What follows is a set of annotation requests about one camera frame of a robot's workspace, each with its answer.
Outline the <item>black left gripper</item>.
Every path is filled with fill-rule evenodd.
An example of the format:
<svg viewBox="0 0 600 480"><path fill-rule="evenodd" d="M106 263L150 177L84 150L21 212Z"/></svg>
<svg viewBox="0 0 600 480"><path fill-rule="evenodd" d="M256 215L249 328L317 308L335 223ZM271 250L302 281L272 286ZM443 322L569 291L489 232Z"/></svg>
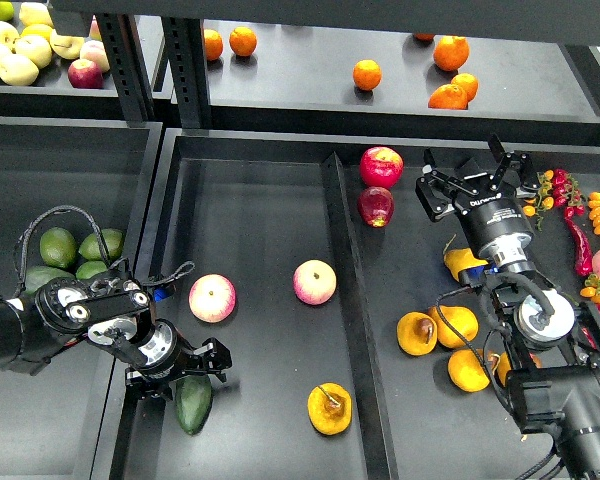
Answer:
<svg viewBox="0 0 600 480"><path fill-rule="evenodd" d="M225 383L226 371L233 366L230 350L218 339L208 338L194 349L171 322L163 319L149 327L132 352L140 357L125 369L125 387L137 400L172 401L169 383L189 374L212 375Z"/></svg>

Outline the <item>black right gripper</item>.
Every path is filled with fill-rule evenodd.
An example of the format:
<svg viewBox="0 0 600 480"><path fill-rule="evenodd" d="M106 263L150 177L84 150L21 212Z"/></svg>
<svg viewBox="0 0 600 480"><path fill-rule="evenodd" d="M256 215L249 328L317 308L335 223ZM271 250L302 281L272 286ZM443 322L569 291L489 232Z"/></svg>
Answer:
<svg viewBox="0 0 600 480"><path fill-rule="evenodd" d="M535 195L541 182L529 153L506 151L497 134L488 146L497 163L488 187L473 196L467 181L442 173L432 151L423 153L422 175L416 180L416 195L432 222L456 214L468 245L476 258L525 258L532 240L529 221L517 202L518 195ZM506 184L509 171L518 176L518 186Z"/></svg>

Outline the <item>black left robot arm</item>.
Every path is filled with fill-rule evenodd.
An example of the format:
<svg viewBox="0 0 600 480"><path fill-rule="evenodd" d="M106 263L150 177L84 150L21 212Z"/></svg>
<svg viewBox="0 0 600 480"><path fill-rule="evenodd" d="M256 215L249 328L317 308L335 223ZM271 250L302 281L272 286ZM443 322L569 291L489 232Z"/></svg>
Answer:
<svg viewBox="0 0 600 480"><path fill-rule="evenodd" d="M0 297L0 369L37 375L51 360L82 341L126 364L125 384L136 397L171 399L172 382L188 376L226 379L229 349L215 338L193 347L175 325L155 314L157 288L190 273L187 261L156 280L137 280L125 258L112 261L100 227L87 220L107 267L89 280L55 277L32 294L24 291L28 244L47 217L75 211L56 206L33 220L15 247L18 285Z"/></svg>

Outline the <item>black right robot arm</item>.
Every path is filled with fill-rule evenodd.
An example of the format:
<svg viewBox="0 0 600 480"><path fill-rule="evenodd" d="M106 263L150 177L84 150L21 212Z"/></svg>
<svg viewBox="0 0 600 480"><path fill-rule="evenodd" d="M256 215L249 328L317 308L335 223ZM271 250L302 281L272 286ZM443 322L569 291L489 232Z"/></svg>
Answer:
<svg viewBox="0 0 600 480"><path fill-rule="evenodd" d="M430 220L457 217L480 260L459 272L459 289L476 294L508 357L497 399L522 433L552 440L536 473L600 479L600 312L570 299L528 254L534 234L521 203L540 187L531 157L497 137L488 145L492 169L467 159L446 173L426 151L417 197Z"/></svg>

